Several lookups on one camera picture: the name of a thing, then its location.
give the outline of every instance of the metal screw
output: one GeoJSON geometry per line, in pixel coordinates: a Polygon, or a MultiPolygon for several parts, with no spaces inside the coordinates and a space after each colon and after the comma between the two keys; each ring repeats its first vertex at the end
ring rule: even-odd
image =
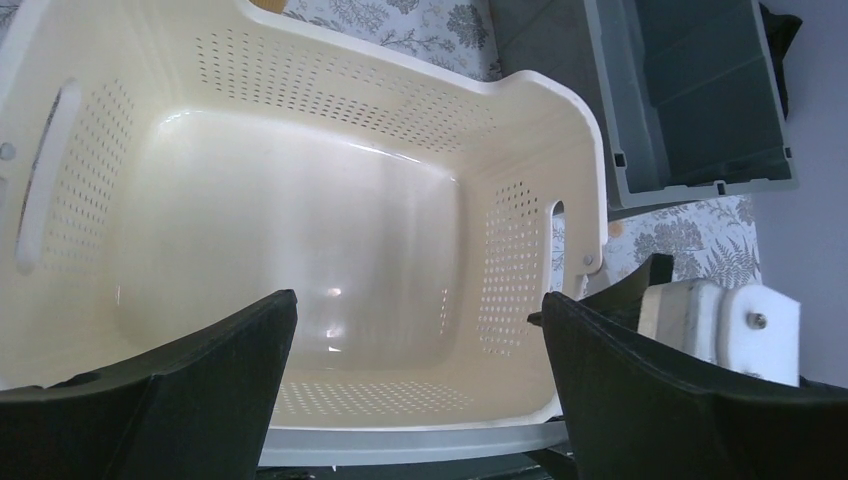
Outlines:
{"type": "Polygon", "coordinates": [[[12,160],[15,158],[17,150],[15,146],[9,142],[0,145],[0,160],[12,160]]]}
{"type": "Polygon", "coordinates": [[[748,326],[754,330],[762,330],[768,325],[768,319],[762,313],[749,313],[748,326]]]}

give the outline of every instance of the gray plastic bin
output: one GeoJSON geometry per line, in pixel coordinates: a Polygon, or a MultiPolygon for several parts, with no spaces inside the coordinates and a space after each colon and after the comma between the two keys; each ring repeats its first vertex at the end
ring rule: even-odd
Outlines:
{"type": "Polygon", "coordinates": [[[543,73],[598,118],[611,210],[797,186],[756,1],[490,3],[504,75],[543,73]]]}

